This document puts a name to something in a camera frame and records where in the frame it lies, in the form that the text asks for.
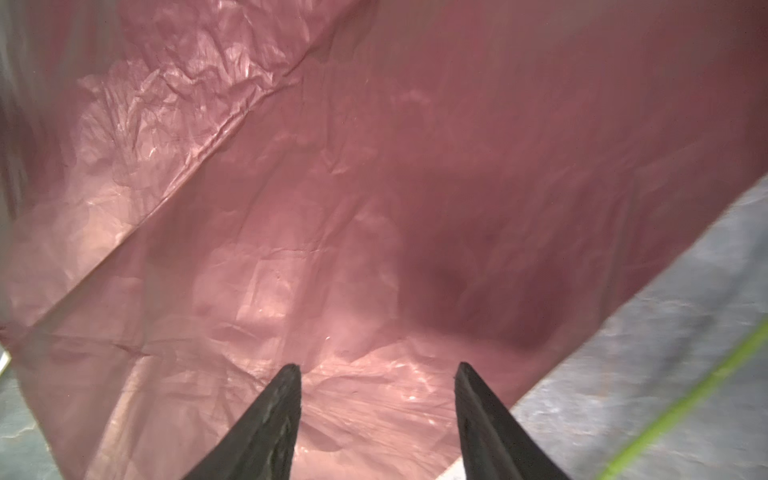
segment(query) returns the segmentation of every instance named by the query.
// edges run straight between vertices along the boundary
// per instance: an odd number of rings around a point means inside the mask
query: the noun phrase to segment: green cable
[[[643,452],[656,438],[674,427],[701,399],[705,399],[718,386],[742,366],[768,340],[768,316],[738,347],[733,349],[715,370],[699,382],[687,395],[677,400],[666,412],[651,423],[634,441],[624,447],[608,463],[598,480],[616,478],[639,454]]]

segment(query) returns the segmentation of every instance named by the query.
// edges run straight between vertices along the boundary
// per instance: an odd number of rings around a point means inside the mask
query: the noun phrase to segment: wrinkled plastic film
[[[758,6],[119,5],[2,273],[63,475],[181,478],[295,362],[295,478],[434,478],[460,360],[514,402],[766,172]]]

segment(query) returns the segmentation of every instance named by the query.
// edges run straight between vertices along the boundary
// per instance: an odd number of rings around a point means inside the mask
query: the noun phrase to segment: crumpled plastic
[[[756,1],[137,0],[101,70],[54,4],[1,337],[69,479],[181,478],[288,362],[293,478],[434,478],[459,361],[512,404],[768,171]]]

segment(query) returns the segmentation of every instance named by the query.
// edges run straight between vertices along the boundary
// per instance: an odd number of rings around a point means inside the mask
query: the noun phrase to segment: green stick
[[[742,366],[768,340],[768,316],[738,347],[733,349],[715,370],[699,382],[687,395],[677,400],[666,412],[651,423],[634,441],[624,447],[608,463],[598,480],[616,478],[632,461],[641,454],[656,438],[674,427],[702,399],[714,392],[718,386]]]

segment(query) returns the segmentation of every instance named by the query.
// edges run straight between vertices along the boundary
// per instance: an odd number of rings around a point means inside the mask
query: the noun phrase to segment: gray tabletop
[[[695,385],[768,312],[768,177],[514,408],[574,480]],[[768,479],[763,348],[622,478]],[[457,463],[441,479],[462,478]],[[58,480],[12,367],[0,377],[0,480]]]

